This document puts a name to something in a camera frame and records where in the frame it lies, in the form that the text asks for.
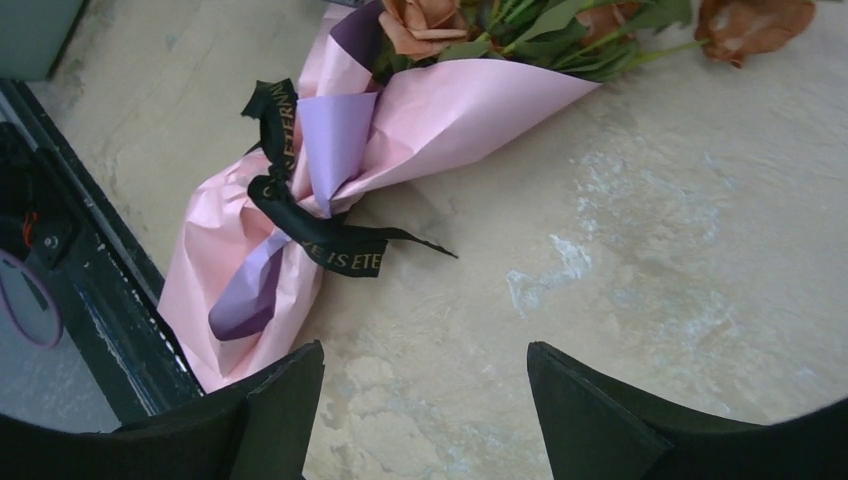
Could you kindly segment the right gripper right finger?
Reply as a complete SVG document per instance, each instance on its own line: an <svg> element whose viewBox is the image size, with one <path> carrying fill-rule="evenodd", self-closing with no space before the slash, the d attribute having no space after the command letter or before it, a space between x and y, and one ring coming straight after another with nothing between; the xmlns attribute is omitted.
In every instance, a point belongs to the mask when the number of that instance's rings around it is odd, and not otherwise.
<svg viewBox="0 0 848 480"><path fill-rule="evenodd" d="M697 411L546 342L527 372L556 479L844 479L847 402L774 425Z"/></svg>

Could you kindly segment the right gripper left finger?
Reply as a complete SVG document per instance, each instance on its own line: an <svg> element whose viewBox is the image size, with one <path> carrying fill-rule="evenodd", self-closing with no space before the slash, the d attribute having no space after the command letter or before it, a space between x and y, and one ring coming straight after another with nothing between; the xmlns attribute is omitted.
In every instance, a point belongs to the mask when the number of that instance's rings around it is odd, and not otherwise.
<svg viewBox="0 0 848 480"><path fill-rule="evenodd" d="M108 433L1 418L4 479L300 479L324 376L319 341Z"/></svg>

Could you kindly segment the pink wrapping paper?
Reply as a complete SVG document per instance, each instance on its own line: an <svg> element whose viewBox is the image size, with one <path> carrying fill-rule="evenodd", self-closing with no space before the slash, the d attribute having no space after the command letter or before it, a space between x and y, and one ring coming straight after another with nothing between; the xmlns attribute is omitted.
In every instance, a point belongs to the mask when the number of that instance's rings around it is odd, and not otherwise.
<svg viewBox="0 0 848 480"><path fill-rule="evenodd" d="M327 9L301 77L290 190L328 219L365 193L477 162L594 89L493 59L372 78L377 2ZM190 197L159 302L201 387L212 392L286 355L329 271L248 197L270 161L258 145Z"/></svg>

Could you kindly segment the black printed ribbon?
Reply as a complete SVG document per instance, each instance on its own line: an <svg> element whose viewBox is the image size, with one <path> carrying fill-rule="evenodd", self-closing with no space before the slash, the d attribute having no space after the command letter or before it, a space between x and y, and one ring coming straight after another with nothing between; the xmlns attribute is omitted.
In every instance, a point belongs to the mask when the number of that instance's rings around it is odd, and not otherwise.
<svg viewBox="0 0 848 480"><path fill-rule="evenodd" d="M313 216L291 193L289 182L295 172L295 115L298 95L289 79L258 81L242 115L257 119L263 153L270 161L268 172L248 185L248 197L285 233L299 244L317 265L353 278L379 275L383 254L391 240L418 243L453 256L445 248L415 237L399 228L346 225L346 216L328 219Z"/></svg>

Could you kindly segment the flower bouquet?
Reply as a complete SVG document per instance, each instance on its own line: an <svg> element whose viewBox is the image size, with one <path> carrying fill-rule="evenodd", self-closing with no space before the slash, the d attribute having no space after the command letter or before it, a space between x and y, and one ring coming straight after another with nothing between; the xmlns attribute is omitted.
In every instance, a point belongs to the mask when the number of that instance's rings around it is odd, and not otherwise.
<svg viewBox="0 0 848 480"><path fill-rule="evenodd" d="M699 48L714 62L785 47L812 23L814 1L384 1L373 68L394 74L460 59L506 60L605 83Z"/></svg>

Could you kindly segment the clear plastic storage box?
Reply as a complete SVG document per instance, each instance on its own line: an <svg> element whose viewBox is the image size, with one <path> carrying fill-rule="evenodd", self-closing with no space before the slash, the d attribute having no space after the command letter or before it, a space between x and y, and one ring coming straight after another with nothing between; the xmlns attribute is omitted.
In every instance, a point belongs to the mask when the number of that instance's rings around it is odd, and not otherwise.
<svg viewBox="0 0 848 480"><path fill-rule="evenodd" d="M84 5L83 0L1 0L1 78L46 79Z"/></svg>

